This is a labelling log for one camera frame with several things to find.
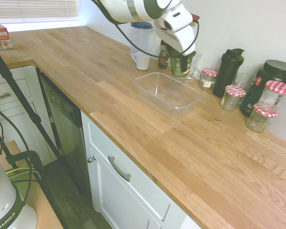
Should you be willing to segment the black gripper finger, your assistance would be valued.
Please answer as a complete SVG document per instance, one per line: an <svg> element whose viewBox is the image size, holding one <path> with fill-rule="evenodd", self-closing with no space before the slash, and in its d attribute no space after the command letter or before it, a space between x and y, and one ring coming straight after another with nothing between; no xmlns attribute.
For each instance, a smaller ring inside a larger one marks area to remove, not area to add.
<svg viewBox="0 0 286 229"><path fill-rule="evenodd" d="M188 72L187 65L188 65L188 56L181 55L180 56L181 72L183 72L183 73Z"/></svg>
<svg viewBox="0 0 286 229"><path fill-rule="evenodd" d="M167 51L169 58L179 58L181 56L181 54L171 46L167 47Z"/></svg>

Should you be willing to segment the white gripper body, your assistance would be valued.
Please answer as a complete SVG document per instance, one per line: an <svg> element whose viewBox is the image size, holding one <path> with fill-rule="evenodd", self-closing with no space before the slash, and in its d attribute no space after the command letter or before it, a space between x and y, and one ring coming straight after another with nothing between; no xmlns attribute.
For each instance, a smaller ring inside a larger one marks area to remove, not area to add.
<svg viewBox="0 0 286 229"><path fill-rule="evenodd" d="M179 53L187 56L195 51L195 44L192 44L195 39L195 33L191 25L187 25L177 31L163 30L157 21L154 22L154 25L156 35Z"/></svg>

